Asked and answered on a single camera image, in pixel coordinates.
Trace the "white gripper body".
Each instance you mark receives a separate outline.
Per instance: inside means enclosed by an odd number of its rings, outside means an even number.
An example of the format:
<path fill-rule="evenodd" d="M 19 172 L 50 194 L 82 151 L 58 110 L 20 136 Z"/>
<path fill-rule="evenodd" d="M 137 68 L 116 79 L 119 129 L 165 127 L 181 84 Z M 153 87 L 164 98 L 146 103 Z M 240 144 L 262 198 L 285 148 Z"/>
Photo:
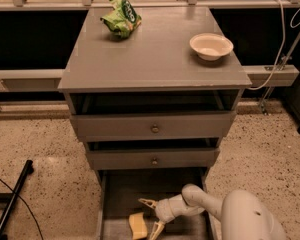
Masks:
<path fill-rule="evenodd" d="M 155 214 L 163 223 L 169 223 L 179 216 L 186 215 L 189 206 L 184 201 L 181 194 L 157 202 Z"/>

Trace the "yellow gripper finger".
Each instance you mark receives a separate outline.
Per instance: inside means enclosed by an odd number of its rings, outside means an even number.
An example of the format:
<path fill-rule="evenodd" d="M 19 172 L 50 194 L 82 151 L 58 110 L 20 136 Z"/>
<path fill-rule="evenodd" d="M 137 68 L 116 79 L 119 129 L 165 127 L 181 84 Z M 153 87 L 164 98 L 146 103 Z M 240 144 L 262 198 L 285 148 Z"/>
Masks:
<path fill-rule="evenodd" d="M 162 221 L 157 221 L 153 224 L 152 231 L 149 236 L 149 240 L 156 240 L 165 227 L 165 223 Z"/>
<path fill-rule="evenodd" d="M 155 209 L 157 207 L 157 202 L 152 199 L 139 198 L 138 201 L 151 209 Z"/>

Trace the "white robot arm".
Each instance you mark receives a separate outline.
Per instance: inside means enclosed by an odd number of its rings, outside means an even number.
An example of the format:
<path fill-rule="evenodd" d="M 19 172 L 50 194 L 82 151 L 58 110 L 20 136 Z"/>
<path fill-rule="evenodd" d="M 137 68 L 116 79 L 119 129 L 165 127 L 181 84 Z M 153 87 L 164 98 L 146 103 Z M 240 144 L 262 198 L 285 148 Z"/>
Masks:
<path fill-rule="evenodd" d="M 180 194 L 159 201 L 140 198 L 139 202 L 155 211 L 150 240 L 156 240 L 166 224 L 179 216 L 195 216 L 206 211 L 221 223 L 222 240 L 287 240 L 277 218 L 252 193 L 233 190 L 224 199 L 187 184 Z"/>

